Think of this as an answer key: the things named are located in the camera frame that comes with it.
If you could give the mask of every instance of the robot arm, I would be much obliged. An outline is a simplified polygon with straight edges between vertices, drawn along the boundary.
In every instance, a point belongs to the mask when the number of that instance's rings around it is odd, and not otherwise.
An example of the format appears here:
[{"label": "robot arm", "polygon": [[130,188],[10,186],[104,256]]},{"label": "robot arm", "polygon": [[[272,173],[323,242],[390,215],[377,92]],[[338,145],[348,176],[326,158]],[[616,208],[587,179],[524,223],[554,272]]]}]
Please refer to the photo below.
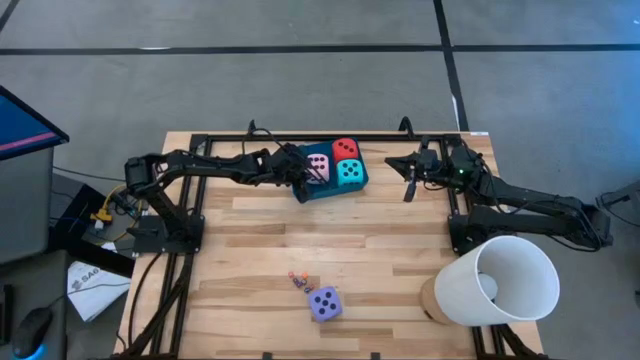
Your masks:
[{"label": "robot arm", "polygon": [[221,177],[245,185],[269,183],[293,186],[298,200],[305,202],[309,195],[306,181],[318,175],[314,172],[300,148],[288,143],[273,155],[267,149],[232,158],[201,156],[176,150],[164,155],[149,154],[131,158],[125,164],[128,194],[147,201],[158,213],[158,216],[140,218],[138,228],[127,229],[136,238],[133,251],[199,251],[204,218],[189,215],[187,210],[176,206],[164,192],[178,178]]},{"label": "robot arm", "polygon": [[[385,162],[409,182],[405,201],[411,201],[416,183],[424,182],[465,193],[475,205],[468,215],[454,215],[449,221],[456,252],[465,253],[497,232],[528,232],[562,236],[596,251],[612,244],[609,217],[593,205],[575,197],[547,194],[507,184],[493,176],[478,154],[458,139],[445,159],[429,149],[425,136],[418,152],[405,157],[386,158]],[[515,207],[505,212],[500,205]],[[540,215],[519,214],[520,211]]]}]

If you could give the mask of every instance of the computer mouse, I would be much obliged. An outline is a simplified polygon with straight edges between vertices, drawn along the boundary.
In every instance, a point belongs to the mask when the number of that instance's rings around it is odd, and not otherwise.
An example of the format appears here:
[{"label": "computer mouse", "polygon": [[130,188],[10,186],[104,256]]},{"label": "computer mouse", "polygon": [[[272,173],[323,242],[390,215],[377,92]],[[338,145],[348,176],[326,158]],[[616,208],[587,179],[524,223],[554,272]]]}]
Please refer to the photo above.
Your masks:
[{"label": "computer mouse", "polygon": [[18,326],[12,341],[13,355],[18,359],[26,359],[33,355],[42,344],[53,312],[48,307],[31,310]]}]

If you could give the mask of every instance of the blue tray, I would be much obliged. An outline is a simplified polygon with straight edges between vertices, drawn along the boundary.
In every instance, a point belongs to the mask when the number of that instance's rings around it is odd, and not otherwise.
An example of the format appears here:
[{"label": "blue tray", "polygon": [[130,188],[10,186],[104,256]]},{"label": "blue tray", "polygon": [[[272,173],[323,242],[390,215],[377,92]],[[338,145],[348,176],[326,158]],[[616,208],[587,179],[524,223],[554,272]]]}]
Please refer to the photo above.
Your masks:
[{"label": "blue tray", "polygon": [[[358,160],[362,163],[363,178],[362,184],[351,184],[338,186],[338,172],[336,170],[336,163],[333,161],[333,150],[331,145],[333,141],[322,142],[313,145],[300,145],[301,151],[305,156],[310,154],[324,154],[329,158],[329,182],[327,184],[313,185],[307,183],[307,189],[309,191],[309,200],[322,199],[329,196],[336,196],[340,194],[346,194],[354,191],[360,191],[364,189],[365,185],[369,182],[369,174],[367,174],[367,166],[362,160],[362,152],[358,140],[350,138],[356,142],[358,146]],[[293,195],[300,201],[296,189],[293,189]]]}]

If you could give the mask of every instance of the wooden tabletop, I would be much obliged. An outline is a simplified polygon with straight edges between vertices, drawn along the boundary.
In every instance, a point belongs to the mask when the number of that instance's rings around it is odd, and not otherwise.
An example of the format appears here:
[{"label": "wooden tabletop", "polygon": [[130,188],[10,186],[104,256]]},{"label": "wooden tabletop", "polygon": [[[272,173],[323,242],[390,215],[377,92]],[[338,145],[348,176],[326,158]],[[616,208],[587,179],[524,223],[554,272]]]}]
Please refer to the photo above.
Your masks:
[{"label": "wooden tabletop", "polygon": [[[192,134],[168,133],[163,151],[187,149]],[[497,174],[489,136],[462,136]],[[247,151],[265,147],[276,150],[273,143],[257,142],[248,143]],[[421,285],[456,255],[447,228],[447,193],[418,187],[415,200],[404,203],[406,184],[384,163],[387,156],[405,156],[417,147],[417,142],[361,142],[370,178],[365,189],[306,204],[299,204],[289,188],[208,179],[206,230],[195,257],[180,357],[259,358],[267,351],[276,358],[370,358],[380,352],[385,359],[474,359],[470,329],[430,321],[418,303]],[[240,152],[240,143],[220,142],[212,153]],[[167,189],[176,202],[180,186],[176,181]],[[123,337],[133,290],[152,257],[136,261],[120,326]],[[166,258],[156,262],[141,290],[134,337],[157,309]],[[335,286],[343,314],[314,322],[306,295],[287,277],[289,271],[308,272],[318,287]],[[164,351],[173,314],[167,319]],[[542,352],[534,322],[513,328]],[[115,351],[121,350],[117,344]]]}]

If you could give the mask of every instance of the monitor screen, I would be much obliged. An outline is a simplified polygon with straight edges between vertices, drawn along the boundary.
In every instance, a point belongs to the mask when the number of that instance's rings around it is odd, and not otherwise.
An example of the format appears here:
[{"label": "monitor screen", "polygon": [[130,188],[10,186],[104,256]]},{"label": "monitor screen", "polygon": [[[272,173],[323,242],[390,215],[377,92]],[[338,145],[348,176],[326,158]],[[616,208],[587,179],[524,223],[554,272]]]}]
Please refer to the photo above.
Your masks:
[{"label": "monitor screen", "polygon": [[67,142],[69,137],[0,87],[0,160]]}]

